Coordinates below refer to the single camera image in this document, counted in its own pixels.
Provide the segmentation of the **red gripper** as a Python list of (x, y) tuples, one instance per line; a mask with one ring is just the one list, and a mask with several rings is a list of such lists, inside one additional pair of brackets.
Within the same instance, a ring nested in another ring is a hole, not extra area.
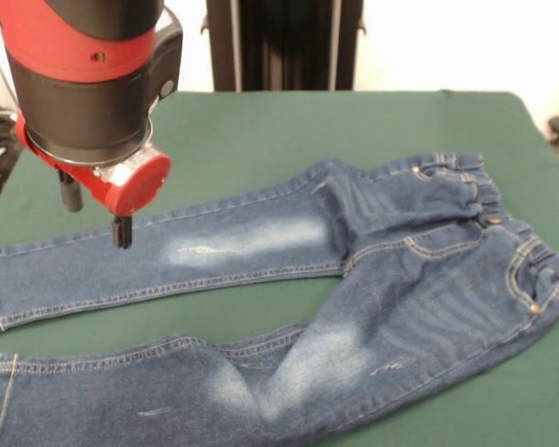
[(152, 142), (126, 160), (105, 167), (76, 166), (57, 160), (39, 149), (25, 128), (25, 119), (17, 117), (15, 130), (20, 141), (59, 176), (61, 201), (68, 212), (83, 209), (82, 189), (114, 214), (113, 244), (126, 250), (132, 244), (132, 217), (157, 195), (170, 172), (170, 158)]

